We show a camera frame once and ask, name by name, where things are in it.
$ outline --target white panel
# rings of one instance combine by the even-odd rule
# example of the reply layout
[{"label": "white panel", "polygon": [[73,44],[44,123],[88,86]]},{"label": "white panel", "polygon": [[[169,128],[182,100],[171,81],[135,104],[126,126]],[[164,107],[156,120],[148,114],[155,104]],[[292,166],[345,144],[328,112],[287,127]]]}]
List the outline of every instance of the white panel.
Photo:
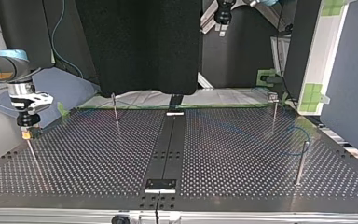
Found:
[{"label": "white panel", "polygon": [[[304,76],[298,107],[300,107],[303,91],[307,83],[323,84],[321,94],[326,94],[327,86],[337,55],[338,43],[342,28],[347,16],[348,4],[342,9],[339,16],[320,16],[316,25],[315,34],[310,50],[307,70]],[[301,112],[301,115],[319,116],[323,109],[322,103],[316,112]]]}]

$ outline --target black bracket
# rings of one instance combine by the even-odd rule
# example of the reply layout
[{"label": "black bracket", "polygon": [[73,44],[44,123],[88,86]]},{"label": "black bracket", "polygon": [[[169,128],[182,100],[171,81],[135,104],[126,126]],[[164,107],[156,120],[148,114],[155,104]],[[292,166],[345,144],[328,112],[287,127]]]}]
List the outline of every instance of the black bracket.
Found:
[{"label": "black bracket", "polygon": [[145,193],[176,193],[175,179],[148,179],[146,182]]}]

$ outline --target perforated metal table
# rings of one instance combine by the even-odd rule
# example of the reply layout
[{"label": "perforated metal table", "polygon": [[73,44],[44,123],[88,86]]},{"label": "perforated metal table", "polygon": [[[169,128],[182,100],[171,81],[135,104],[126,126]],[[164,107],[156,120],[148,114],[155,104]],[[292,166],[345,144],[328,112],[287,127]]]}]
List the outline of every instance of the perforated metal table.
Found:
[{"label": "perforated metal table", "polygon": [[[279,108],[80,110],[0,159],[0,208],[358,214],[358,160]],[[310,141],[300,185],[299,155]],[[145,194],[148,179],[175,194]]]}]

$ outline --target black fabric curtain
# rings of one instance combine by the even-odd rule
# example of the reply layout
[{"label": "black fabric curtain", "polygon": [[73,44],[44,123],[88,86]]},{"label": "black fabric curtain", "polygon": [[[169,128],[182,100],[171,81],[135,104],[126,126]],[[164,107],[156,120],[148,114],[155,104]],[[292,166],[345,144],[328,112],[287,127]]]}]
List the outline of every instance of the black fabric curtain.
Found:
[{"label": "black fabric curtain", "polygon": [[197,88],[200,0],[76,0],[103,96]]}]

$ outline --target metal post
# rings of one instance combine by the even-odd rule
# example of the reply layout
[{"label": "metal post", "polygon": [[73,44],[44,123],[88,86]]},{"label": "metal post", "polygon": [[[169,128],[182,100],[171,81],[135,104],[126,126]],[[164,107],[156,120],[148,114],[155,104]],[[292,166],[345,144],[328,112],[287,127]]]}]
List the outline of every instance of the metal post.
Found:
[{"label": "metal post", "polygon": [[26,142],[28,144],[28,148],[31,151],[32,157],[34,158],[34,160],[37,161],[37,157],[36,157],[36,154],[34,154],[34,148],[32,147],[31,140],[28,139],[28,140],[26,140]]},{"label": "metal post", "polygon": [[116,124],[118,124],[118,116],[117,116],[117,109],[116,109],[116,96],[114,93],[112,93],[111,96],[112,96],[113,109],[115,110]]},{"label": "metal post", "polygon": [[307,150],[307,148],[309,146],[310,146],[310,142],[305,141],[304,146],[303,146],[302,151],[301,151],[300,163],[298,165],[298,173],[297,173],[297,177],[296,177],[296,185],[300,184],[301,176],[302,176],[303,169],[304,169],[304,162],[305,162],[305,155],[304,154],[305,154],[305,152],[306,152],[306,150]]},{"label": "metal post", "polygon": [[277,111],[278,111],[278,102],[275,102],[274,121],[277,118]]}]

